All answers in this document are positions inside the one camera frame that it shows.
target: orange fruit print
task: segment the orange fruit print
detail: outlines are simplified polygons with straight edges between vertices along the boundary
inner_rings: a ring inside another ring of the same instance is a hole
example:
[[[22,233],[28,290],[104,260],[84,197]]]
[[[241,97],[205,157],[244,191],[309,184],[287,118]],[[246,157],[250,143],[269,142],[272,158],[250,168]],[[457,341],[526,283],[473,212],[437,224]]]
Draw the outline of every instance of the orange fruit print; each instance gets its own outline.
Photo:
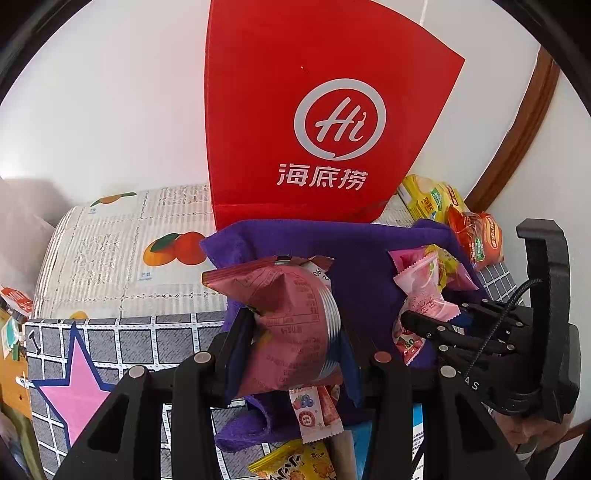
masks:
[[[144,250],[144,263],[146,265],[149,267],[159,267],[160,265],[166,265],[177,258],[174,253],[174,242],[162,250],[152,252],[151,248],[156,242],[157,240],[154,240],[146,247],[146,250]]]
[[[205,237],[199,232],[187,232],[174,241],[174,252],[178,261],[185,265],[199,265],[207,256],[201,250],[199,242]]]

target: metal rivet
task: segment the metal rivet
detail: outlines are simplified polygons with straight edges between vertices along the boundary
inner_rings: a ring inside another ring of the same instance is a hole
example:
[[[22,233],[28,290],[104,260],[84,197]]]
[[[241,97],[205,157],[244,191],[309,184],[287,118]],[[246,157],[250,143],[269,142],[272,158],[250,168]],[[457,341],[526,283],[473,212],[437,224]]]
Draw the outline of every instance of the metal rivet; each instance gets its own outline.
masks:
[[[374,360],[380,364],[387,364],[390,360],[392,360],[392,355],[388,352],[375,352]]]
[[[212,354],[210,354],[209,352],[199,352],[199,353],[195,354],[193,359],[198,364],[206,364],[207,362],[209,362],[212,359]]]
[[[146,369],[144,367],[142,367],[141,365],[136,365],[129,369],[129,376],[131,378],[139,378],[144,374],[145,371]]]
[[[443,367],[441,367],[439,371],[445,378],[453,378],[456,376],[456,369],[450,367],[449,365],[443,365]]]

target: red paper bag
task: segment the red paper bag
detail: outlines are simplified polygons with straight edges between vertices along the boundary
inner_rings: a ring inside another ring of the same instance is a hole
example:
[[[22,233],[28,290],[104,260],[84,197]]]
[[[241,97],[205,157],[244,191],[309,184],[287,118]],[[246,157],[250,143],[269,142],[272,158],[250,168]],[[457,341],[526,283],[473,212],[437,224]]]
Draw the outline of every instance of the red paper bag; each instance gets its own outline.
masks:
[[[205,98],[217,228],[376,219],[463,62],[371,0],[212,0]]]

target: snack pile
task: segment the snack pile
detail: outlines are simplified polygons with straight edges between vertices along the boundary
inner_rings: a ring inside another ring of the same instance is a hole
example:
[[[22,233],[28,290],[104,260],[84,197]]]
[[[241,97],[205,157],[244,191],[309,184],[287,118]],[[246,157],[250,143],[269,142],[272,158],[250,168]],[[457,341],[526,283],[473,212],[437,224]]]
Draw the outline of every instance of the snack pile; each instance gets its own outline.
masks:
[[[398,193],[414,220],[446,223],[476,271],[503,260],[501,227],[489,213],[472,213],[455,188],[418,175],[407,176]]]

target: hi logo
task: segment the hi logo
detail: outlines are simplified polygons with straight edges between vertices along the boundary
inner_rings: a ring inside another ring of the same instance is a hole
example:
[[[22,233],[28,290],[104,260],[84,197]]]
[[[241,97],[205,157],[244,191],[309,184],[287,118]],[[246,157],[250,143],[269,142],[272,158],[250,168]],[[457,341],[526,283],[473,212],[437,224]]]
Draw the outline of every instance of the hi logo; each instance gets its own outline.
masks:
[[[309,153],[324,160],[350,160],[368,152],[386,125],[379,93],[360,80],[336,79],[313,89],[298,106],[294,130]]]

